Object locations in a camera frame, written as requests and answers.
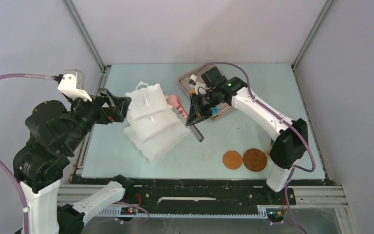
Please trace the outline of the white spare arm link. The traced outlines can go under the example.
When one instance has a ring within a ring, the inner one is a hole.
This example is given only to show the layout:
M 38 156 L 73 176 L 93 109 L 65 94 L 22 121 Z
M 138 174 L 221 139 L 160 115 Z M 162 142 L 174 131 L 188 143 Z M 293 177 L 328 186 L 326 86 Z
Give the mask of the white spare arm link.
M 125 188 L 116 181 L 109 182 L 93 195 L 73 204 L 57 207 L 60 234 L 80 234 L 85 225 L 104 208 L 120 201 Z

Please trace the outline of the pink-tipped metal tongs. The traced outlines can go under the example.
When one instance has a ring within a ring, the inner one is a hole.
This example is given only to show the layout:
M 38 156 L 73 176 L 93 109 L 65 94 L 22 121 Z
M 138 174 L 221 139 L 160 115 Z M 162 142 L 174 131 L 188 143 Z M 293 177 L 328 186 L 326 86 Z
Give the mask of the pink-tipped metal tongs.
M 188 113 L 185 110 L 184 106 L 182 105 L 181 98 L 176 96 L 176 95 L 166 95 L 166 101 L 167 103 L 172 106 L 178 114 L 185 120 L 187 121 L 188 119 Z M 199 142 L 202 142 L 205 138 L 202 135 L 202 133 L 197 129 L 195 125 L 190 125 L 189 129 L 193 133 L 193 135 L 196 137 L 196 139 Z

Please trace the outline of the blue frosted donut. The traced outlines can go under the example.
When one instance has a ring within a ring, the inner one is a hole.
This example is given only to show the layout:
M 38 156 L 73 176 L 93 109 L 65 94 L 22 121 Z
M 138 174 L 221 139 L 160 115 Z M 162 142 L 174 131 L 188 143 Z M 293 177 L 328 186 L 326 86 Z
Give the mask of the blue frosted donut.
M 217 106 L 211 108 L 211 116 L 214 117 L 219 113 L 219 108 Z

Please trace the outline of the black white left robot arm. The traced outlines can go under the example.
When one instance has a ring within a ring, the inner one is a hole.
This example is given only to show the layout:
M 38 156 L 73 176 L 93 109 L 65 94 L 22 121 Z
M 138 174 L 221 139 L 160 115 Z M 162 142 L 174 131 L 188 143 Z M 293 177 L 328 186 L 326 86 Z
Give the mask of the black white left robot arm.
M 59 206 L 57 196 L 64 168 L 96 124 L 123 122 L 130 97 L 114 96 L 100 89 L 90 100 L 68 98 L 67 109 L 61 101 L 45 101 L 26 119 L 30 131 L 26 145 L 13 160 L 14 176 L 24 192 L 27 212 L 21 234 L 79 234 L 86 224 L 109 205 L 134 198 L 132 180 L 117 175 L 91 196 Z

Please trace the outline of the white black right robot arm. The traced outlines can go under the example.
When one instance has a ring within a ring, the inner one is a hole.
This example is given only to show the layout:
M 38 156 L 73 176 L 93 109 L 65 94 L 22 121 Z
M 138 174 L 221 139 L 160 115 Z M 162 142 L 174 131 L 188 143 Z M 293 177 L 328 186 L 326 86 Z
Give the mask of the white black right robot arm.
M 309 152 L 307 123 L 292 120 L 272 108 L 252 90 L 249 80 L 227 79 L 214 65 L 207 65 L 189 76 L 196 91 L 190 94 L 190 109 L 186 125 L 194 125 L 213 117 L 216 106 L 225 103 L 245 113 L 259 124 L 274 141 L 270 151 L 272 170 L 266 180 L 264 199 L 271 204 L 283 198 L 295 163 Z

